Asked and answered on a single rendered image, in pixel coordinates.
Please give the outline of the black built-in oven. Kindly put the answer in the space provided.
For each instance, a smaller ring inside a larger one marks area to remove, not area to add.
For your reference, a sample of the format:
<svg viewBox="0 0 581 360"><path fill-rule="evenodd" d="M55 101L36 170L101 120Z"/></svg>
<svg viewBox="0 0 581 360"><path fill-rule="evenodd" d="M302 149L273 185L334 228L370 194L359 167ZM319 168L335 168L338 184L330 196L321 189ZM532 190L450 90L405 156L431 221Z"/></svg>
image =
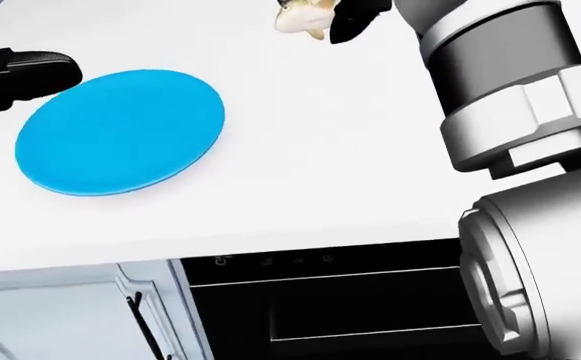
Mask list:
<svg viewBox="0 0 581 360"><path fill-rule="evenodd" d="M181 261L214 360L493 360L457 239Z"/></svg>

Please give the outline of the white cabinet door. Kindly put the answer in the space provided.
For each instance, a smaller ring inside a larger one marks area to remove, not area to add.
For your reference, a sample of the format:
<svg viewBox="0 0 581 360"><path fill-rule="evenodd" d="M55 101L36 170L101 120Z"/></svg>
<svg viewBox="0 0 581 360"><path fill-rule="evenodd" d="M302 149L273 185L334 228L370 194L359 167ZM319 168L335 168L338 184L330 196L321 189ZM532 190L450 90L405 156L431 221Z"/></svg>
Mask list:
<svg viewBox="0 0 581 360"><path fill-rule="evenodd" d="M0 272L0 360L156 360L135 292L164 356L204 360L166 260Z"/></svg>

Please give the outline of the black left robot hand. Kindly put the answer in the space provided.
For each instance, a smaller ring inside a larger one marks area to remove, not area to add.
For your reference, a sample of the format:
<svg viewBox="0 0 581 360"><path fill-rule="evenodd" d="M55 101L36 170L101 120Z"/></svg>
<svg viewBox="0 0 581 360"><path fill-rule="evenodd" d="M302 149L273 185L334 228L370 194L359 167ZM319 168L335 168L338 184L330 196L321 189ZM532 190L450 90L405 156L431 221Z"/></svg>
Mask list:
<svg viewBox="0 0 581 360"><path fill-rule="evenodd" d="M15 101L54 95L81 83L77 62L62 53L0 49L0 112Z"/></svg>

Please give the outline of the round blue plate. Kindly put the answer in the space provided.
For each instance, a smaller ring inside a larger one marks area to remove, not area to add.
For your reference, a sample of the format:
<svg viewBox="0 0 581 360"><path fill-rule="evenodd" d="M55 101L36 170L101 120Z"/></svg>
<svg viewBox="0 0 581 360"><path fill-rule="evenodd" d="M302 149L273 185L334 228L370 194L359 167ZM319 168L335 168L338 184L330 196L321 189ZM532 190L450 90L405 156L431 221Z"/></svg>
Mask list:
<svg viewBox="0 0 581 360"><path fill-rule="evenodd" d="M182 173L206 155L225 123L222 98L177 71L107 74L61 92L29 116L14 156L49 191L101 197Z"/></svg>

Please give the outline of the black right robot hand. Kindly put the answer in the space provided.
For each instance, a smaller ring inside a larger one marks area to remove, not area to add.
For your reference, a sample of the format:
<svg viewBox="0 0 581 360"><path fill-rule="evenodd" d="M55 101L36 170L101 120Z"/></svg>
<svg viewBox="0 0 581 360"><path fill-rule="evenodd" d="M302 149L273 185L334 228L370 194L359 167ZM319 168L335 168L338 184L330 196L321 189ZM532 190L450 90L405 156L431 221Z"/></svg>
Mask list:
<svg viewBox="0 0 581 360"><path fill-rule="evenodd" d="M390 11L392 0L341 0L335 6L330 26L330 43L351 41L383 12Z"/></svg>

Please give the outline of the beige brown fish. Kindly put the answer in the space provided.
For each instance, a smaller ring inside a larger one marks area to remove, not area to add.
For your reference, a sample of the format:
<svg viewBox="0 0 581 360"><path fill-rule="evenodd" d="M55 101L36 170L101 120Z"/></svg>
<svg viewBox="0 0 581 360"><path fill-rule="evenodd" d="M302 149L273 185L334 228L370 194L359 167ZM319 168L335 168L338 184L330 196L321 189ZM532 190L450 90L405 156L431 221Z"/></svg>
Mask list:
<svg viewBox="0 0 581 360"><path fill-rule="evenodd" d="M274 28L284 34L305 32L317 41L325 39L341 0L277 0L280 6Z"/></svg>

